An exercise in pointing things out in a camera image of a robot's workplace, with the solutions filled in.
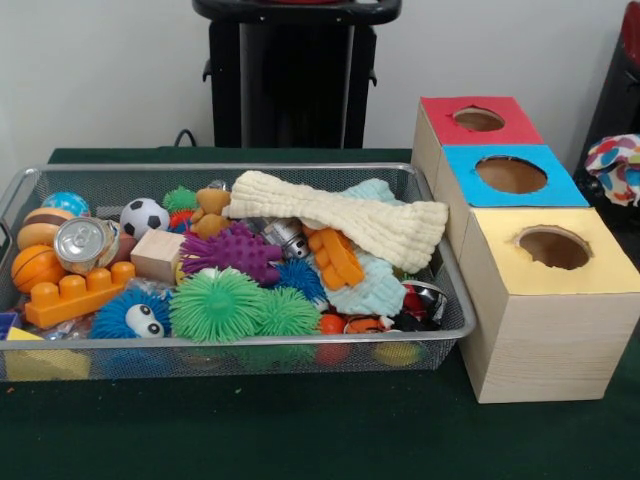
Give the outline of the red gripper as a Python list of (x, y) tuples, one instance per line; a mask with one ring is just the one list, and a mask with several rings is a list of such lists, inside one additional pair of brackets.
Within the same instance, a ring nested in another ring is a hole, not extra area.
[(640, 5), (629, 2), (621, 27), (622, 43), (627, 55), (638, 55), (640, 45)]

